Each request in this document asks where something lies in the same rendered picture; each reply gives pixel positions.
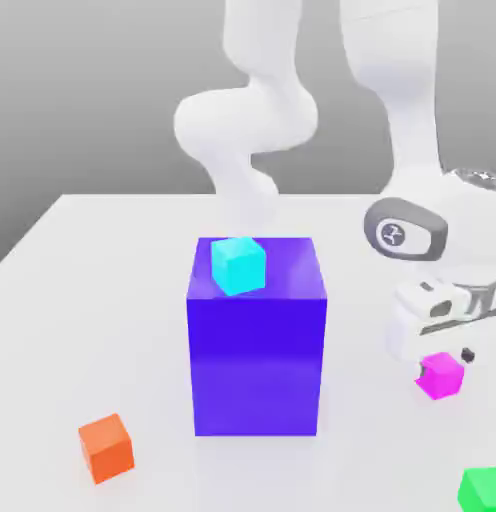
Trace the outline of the small orange cube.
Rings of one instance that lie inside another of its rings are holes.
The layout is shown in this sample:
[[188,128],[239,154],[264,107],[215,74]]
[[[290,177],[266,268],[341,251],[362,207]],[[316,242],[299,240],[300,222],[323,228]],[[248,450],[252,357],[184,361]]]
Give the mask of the small orange cube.
[[132,440],[117,413],[81,426],[78,435],[95,484],[135,467]]

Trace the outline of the small cyan cube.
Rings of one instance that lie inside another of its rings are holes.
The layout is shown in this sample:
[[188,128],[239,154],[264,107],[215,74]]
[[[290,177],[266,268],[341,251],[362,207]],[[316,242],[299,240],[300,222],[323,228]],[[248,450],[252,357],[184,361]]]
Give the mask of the small cyan cube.
[[210,252],[212,278],[227,296],[266,286],[266,252],[253,238],[216,240]]

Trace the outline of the small green cube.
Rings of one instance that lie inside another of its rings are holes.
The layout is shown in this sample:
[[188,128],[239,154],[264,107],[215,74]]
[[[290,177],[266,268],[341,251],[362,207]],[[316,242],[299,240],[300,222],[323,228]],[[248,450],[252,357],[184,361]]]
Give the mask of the small green cube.
[[496,467],[465,469],[457,500],[462,512],[496,512]]

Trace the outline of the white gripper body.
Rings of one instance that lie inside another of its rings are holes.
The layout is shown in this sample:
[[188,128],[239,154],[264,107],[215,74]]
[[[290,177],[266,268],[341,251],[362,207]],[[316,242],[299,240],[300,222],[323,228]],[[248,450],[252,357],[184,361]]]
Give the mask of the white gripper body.
[[474,351],[478,341],[495,338],[496,308],[469,320],[425,320],[397,306],[386,332],[386,344],[392,356],[413,363],[440,352],[458,358],[464,348]]

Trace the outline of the small magenta cube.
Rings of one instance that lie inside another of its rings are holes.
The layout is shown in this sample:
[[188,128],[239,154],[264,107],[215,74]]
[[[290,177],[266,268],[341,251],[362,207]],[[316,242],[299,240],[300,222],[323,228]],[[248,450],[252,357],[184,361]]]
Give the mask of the small magenta cube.
[[439,400],[459,392],[465,369],[449,353],[429,355],[421,361],[416,384],[432,399]]

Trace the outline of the large purple box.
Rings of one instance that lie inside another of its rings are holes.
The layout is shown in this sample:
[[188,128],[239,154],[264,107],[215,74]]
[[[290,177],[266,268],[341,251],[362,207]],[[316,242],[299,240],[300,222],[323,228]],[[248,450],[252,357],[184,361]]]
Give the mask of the large purple box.
[[266,286],[227,296],[197,242],[186,297],[198,436],[317,432],[327,293],[309,238],[261,238]]

